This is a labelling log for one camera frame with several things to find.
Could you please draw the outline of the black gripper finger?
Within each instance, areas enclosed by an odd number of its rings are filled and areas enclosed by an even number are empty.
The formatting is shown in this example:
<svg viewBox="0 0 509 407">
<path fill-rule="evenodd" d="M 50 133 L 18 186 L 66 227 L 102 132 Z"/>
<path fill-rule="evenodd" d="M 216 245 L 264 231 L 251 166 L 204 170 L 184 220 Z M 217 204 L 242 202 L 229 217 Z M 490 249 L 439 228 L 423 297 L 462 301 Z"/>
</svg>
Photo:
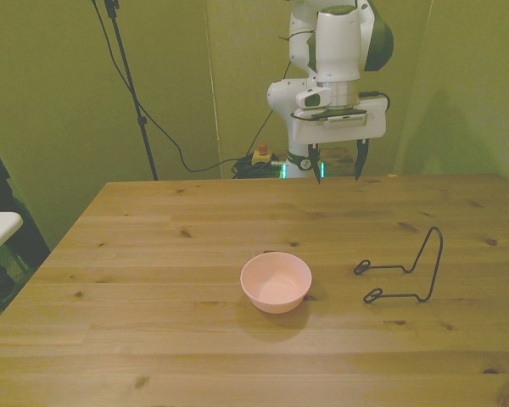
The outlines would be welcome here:
<svg viewBox="0 0 509 407">
<path fill-rule="evenodd" d="M 310 144 L 308 146 L 308 158 L 317 182 L 321 183 L 321 170 L 319 167 L 320 149 L 317 144 Z"/>
<path fill-rule="evenodd" d="M 361 177 L 364 165 L 366 163 L 367 155 L 369 152 L 369 140 L 363 139 L 357 141 L 357 157 L 355 161 L 354 177 L 358 180 Z"/>
</svg>

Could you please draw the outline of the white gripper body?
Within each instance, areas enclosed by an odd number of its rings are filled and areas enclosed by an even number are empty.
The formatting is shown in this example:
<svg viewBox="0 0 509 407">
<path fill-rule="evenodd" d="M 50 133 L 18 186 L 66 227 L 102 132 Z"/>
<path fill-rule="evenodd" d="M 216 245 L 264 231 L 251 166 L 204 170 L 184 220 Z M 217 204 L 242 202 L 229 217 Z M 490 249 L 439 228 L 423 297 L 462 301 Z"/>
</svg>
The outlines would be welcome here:
<svg viewBox="0 0 509 407">
<path fill-rule="evenodd" d="M 379 138 L 386 132 L 387 98 L 362 99 L 353 110 L 297 109 L 291 114 L 297 144 L 320 144 Z"/>
</svg>

